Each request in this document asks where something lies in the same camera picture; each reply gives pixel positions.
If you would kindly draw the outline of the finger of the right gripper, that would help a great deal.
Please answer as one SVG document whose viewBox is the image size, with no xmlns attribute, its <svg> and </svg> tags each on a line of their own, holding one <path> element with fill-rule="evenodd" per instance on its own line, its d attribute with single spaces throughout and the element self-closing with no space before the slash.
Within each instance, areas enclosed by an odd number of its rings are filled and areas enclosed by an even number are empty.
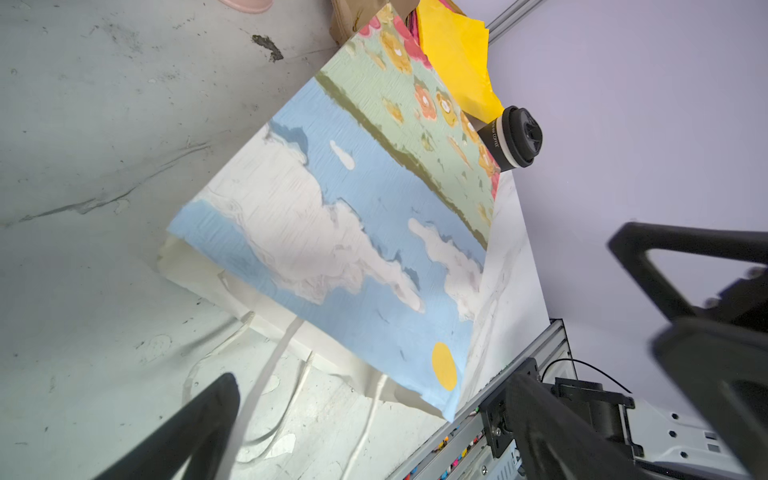
<svg viewBox="0 0 768 480">
<path fill-rule="evenodd" d="M 755 479 L 767 477 L 767 335 L 683 318 L 652 341 L 665 374 Z"/>
<path fill-rule="evenodd" d="M 712 321 L 767 319 L 767 234 L 629 222 L 608 248 L 640 289 L 670 321 L 693 317 Z M 651 250 L 752 263 L 741 278 L 721 290 L 708 306 L 693 306 L 656 269 Z"/>
</svg>

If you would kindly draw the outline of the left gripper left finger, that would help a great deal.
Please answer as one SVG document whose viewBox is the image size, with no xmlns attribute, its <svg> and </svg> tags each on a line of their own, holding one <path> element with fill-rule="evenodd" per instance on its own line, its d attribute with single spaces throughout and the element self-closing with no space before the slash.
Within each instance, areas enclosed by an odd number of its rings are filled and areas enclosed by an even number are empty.
<svg viewBox="0 0 768 480">
<path fill-rule="evenodd" d="M 213 479 L 224 459 L 240 405 L 225 373 L 150 436 L 98 475 L 100 479 Z"/>
</svg>

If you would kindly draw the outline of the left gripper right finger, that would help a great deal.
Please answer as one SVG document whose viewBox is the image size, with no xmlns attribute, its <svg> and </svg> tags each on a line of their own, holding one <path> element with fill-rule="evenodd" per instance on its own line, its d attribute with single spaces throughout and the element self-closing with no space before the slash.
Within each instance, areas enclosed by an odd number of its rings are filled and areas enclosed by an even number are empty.
<svg viewBox="0 0 768 480">
<path fill-rule="evenodd" d="M 508 379 L 506 407 L 527 479 L 648 477 L 527 374 Z"/>
</svg>

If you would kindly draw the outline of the painted paper gift bag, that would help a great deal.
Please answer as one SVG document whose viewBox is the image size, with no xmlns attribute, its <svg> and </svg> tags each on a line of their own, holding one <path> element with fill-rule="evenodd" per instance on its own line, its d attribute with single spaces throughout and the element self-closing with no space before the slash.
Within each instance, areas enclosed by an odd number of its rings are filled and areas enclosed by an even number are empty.
<svg viewBox="0 0 768 480">
<path fill-rule="evenodd" d="M 390 4 L 175 215 L 159 271 L 369 397 L 445 420 L 499 168 Z"/>
</svg>

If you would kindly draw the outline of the paper coffee cup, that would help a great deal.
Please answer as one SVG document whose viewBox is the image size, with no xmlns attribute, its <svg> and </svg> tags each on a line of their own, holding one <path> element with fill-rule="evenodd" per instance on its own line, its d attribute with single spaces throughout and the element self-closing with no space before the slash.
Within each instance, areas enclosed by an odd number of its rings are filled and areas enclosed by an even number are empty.
<svg viewBox="0 0 768 480">
<path fill-rule="evenodd" d="M 530 167 L 540 153 L 543 133 L 525 108 L 510 106 L 478 131 L 501 172 Z"/>
</svg>

